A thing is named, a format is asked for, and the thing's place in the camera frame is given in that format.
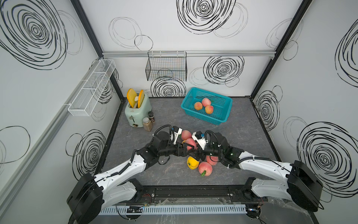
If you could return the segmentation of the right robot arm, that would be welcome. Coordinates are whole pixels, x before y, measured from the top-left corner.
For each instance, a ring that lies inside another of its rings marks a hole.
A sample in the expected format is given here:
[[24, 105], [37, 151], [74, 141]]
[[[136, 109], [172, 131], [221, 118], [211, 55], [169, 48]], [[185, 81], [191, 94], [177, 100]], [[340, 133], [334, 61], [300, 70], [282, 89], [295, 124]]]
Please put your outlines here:
[[275, 161], [232, 147], [220, 133], [194, 132], [201, 157], [215, 156], [227, 169], [242, 169], [269, 177], [269, 180], [249, 178], [244, 192], [255, 197], [275, 197], [293, 201], [301, 208], [317, 212], [323, 184], [301, 161], [293, 163]]

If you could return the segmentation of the orange peach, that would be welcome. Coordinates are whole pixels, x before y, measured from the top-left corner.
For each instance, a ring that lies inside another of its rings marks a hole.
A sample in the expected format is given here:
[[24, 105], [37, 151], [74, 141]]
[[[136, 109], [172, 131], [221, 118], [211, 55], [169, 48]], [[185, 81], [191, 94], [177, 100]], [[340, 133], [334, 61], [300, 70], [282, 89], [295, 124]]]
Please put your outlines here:
[[194, 108], [195, 108], [195, 110], [199, 111], [199, 110], [201, 110], [203, 108], [203, 105], [202, 105], [201, 102], [196, 102], [194, 104]]
[[214, 108], [213, 108], [212, 105], [207, 105], [207, 106], [205, 107], [205, 112], [206, 112], [206, 114], [212, 114], [213, 111], [214, 111]]

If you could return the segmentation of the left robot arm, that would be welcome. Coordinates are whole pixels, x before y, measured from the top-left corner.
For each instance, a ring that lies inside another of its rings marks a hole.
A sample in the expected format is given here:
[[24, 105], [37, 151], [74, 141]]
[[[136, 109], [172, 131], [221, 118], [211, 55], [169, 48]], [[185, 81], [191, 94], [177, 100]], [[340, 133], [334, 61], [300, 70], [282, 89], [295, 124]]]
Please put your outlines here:
[[178, 142], [177, 132], [159, 132], [143, 148], [134, 150], [130, 159], [103, 173], [86, 173], [80, 177], [67, 199], [71, 210], [70, 224], [88, 224], [101, 210], [137, 197], [141, 185], [133, 179], [159, 163], [161, 156], [186, 157], [197, 151], [192, 138]]

